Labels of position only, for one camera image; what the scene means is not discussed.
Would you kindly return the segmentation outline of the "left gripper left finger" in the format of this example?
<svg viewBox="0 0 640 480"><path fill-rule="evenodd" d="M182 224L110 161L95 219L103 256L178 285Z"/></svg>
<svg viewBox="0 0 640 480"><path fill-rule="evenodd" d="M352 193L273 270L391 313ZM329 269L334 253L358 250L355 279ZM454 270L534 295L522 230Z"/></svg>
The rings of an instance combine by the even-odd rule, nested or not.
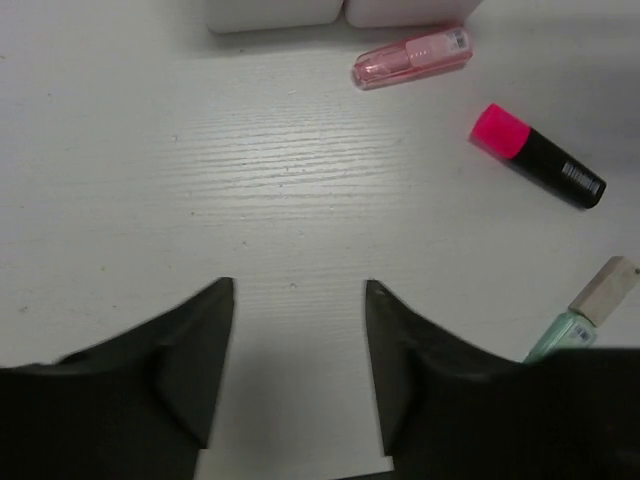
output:
<svg viewBox="0 0 640 480"><path fill-rule="evenodd" d="M223 277L54 363L1 371L5 479L191 479L208 447L233 326Z"/></svg>

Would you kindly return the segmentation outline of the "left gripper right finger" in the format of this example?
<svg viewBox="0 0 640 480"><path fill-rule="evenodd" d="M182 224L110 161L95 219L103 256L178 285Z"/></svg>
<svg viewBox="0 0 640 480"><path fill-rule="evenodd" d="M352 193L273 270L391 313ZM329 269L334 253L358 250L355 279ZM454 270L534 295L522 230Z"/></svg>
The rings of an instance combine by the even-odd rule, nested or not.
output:
<svg viewBox="0 0 640 480"><path fill-rule="evenodd" d="M635 479L639 353L489 353L365 286L383 451L398 479Z"/></svg>

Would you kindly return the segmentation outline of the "pink cap black highlighter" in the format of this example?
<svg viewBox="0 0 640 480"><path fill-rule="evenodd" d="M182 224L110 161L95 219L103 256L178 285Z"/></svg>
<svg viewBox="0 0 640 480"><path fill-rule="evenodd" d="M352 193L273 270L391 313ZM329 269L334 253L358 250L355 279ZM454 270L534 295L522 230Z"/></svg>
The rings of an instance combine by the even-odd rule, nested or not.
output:
<svg viewBox="0 0 640 480"><path fill-rule="evenodd" d="M606 181L593 170L495 103L479 116L470 139L583 210L595 207L606 190Z"/></svg>

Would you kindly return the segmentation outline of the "pink correction tape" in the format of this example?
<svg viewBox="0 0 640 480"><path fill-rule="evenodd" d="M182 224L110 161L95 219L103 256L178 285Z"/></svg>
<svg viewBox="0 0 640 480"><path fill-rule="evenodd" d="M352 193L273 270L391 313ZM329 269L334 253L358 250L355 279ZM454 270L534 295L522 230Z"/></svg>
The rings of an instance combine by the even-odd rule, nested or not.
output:
<svg viewBox="0 0 640 480"><path fill-rule="evenodd" d="M464 67L473 56L463 26L399 41L360 55L352 79L361 90L372 90Z"/></svg>

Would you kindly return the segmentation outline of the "green correction tape cap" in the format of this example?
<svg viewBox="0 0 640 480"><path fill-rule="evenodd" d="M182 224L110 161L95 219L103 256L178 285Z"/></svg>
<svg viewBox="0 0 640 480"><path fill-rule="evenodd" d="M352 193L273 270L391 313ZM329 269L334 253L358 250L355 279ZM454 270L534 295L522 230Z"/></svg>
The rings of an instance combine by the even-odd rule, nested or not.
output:
<svg viewBox="0 0 640 480"><path fill-rule="evenodd" d="M589 319L566 310L551 323L523 362L536 362L558 349L587 348L596 338L597 327Z"/></svg>

